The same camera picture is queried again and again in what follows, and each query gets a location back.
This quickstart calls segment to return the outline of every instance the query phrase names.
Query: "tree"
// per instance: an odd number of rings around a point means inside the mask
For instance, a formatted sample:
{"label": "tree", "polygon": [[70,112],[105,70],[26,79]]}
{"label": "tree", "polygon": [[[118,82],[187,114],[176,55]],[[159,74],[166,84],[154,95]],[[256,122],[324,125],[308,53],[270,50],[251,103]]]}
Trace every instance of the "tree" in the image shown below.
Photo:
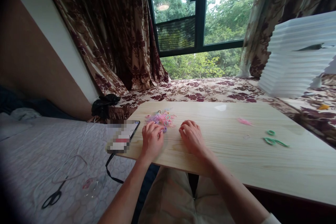
{"label": "tree", "polygon": [[218,58],[206,52],[161,58],[172,79],[202,79],[221,77],[225,73],[217,66]]}
{"label": "tree", "polygon": [[[204,43],[213,44],[243,39],[253,0],[207,0]],[[153,0],[156,23],[195,14],[191,0]],[[169,9],[159,11],[161,4]],[[158,26],[160,50],[192,46],[194,31],[187,22]],[[241,48],[211,51],[162,58],[161,62],[172,79],[234,76],[242,53]]]}

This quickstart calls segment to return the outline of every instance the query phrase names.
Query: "wall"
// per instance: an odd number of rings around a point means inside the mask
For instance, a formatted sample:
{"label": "wall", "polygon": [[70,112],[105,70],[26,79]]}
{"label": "wall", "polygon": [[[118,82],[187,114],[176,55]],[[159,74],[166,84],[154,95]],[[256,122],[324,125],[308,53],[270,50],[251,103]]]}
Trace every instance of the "wall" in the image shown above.
{"label": "wall", "polygon": [[20,0],[7,0],[0,24],[0,84],[90,119],[91,104]]}
{"label": "wall", "polygon": [[53,0],[21,0],[90,103],[99,95]]}

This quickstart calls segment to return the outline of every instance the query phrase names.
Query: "white wall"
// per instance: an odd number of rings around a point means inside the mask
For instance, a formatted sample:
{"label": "white wall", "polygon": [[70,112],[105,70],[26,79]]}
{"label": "white wall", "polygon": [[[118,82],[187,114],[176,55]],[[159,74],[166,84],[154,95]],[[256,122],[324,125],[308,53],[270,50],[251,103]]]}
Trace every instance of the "white wall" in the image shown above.
{"label": "white wall", "polygon": [[21,0],[90,103],[99,95],[53,0]]}

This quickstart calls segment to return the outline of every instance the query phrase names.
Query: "pants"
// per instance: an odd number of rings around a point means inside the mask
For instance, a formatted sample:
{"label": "pants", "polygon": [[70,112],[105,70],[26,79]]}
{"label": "pants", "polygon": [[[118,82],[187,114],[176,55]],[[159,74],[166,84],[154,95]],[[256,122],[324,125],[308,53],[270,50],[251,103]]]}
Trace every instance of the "pants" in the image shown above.
{"label": "pants", "polygon": [[211,179],[200,176],[194,199],[186,172],[161,167],[138,223],[231,224],[234,221]]}

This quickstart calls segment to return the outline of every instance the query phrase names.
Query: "floral fabric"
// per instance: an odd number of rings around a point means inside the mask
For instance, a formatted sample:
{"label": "floral fabric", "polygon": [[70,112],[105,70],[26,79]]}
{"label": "floral fabric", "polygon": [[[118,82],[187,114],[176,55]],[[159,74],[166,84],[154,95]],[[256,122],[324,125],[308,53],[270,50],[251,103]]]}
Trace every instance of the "floral fabric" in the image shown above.
{"label": "floral fabric", "polygon": [[170,81],[155,45],[147,0],[53,1],[104,95]]}
{"label": "floral fabric", "polygon": [[126,120],[136,108],[147,101],[172,102],[266,102],[296,120],[299,112],[277,98],[265,95],[258,88],[240,78],[210,78],[173,80],[149,90],[134,90],[121,96],[118,105],[110,107],[111,119]]}
{"label": "floral fabric", "polygon": [[324,74],[322,76],[322,85],[336,86],[336,74]]}
{"label": "floral fabric", "polygon": [[290,19],[333,11],[336,0],[254,0],[240,60],[239,77],[260,78],[270,52],[275,25]]}
{"label": "floral fabric", "polygon": [[[308,89],[313,96],[301,98],[279,98],[301,113],[301,123],[324,141],[336,147],[336,86],[322,86]],[[318,110],[321,104],[329,105],[328,110]]]}

